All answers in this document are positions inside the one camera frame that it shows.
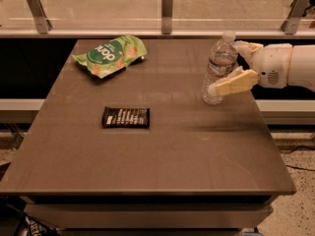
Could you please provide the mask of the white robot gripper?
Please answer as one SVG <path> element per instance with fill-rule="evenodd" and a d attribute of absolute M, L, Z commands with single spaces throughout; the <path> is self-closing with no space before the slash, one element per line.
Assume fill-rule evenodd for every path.
<path fill-rule="evenodd" d="M 256 52 L 250 65 L 253 70 L 244 70 L 242 66 L 235 68 L 227 77 L 208 86 L 210 96 L 244 92 L 257 84 L 269 89 L 283 89 L 287 86 L 287 71 L 293 50 L 291 44 L 264 46 L 260 43 L 238 40 L 235 45 L 245 60 L 250 60 Z"/>

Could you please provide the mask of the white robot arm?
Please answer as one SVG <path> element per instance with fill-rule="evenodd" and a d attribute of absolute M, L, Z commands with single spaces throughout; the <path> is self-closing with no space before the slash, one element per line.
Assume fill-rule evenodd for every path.
<path fill-rule="evenodd" d="M 286 86 L 315 90 L 315 45 L 269 44 L 237 41 L 248 70 L 237 67 L 227 77 L 207 87 L 210 96 L 244 92 L 255 85 L 269 89 Z"/>

